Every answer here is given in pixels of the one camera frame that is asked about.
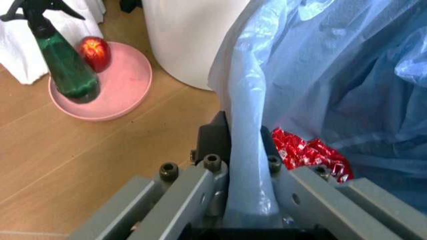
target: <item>green spray bottle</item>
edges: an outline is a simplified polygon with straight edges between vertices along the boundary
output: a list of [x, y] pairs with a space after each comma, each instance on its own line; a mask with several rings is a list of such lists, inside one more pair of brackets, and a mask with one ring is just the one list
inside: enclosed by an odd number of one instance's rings
[[[16, 13], [18, 8], [23, 14]], [[58, 91], [76, 103], [88, 103], [100, 92], [97, 74], [43, 16], [47, 9], [85, 19], [62, 0], [15, 0], [0, 20], [27, 20]]]

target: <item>white container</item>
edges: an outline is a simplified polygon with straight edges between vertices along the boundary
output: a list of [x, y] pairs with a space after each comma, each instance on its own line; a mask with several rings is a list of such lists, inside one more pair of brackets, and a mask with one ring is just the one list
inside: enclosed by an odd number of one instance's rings
[[249, 0], [142, 0], [158, 63], [190, 86], [210, 90], [209, 69]]

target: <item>apple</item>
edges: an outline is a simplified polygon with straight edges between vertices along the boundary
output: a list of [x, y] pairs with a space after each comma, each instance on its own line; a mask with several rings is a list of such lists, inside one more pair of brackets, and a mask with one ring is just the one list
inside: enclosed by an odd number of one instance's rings
[[107, 69], [111, 62], [110, 46], [100, 37], [87, 36], [83, 38], [78, 46], [78, 51], [97, 73]]

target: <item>red snack packet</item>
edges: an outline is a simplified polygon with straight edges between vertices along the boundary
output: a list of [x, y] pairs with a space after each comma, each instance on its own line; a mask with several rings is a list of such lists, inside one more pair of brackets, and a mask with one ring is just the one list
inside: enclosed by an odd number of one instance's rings
[[338, 183], [353, 179], [350, 163], [337, 150], [320, 139], [305, 142], [299, 136], [276, 128], [272, 133], [274, 144], [288, 170], [301, 166], [325, 165]]

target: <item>plastic bag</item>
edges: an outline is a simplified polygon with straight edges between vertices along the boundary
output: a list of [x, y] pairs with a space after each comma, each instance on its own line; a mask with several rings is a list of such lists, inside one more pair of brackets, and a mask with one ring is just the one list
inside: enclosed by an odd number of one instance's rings
[[248, 4], [209, 74], [232, 142], [226, 226], [279, 225], [261, 125], [321, 138], [356, 178], [427, 212], [426, 7], [423, 0]]

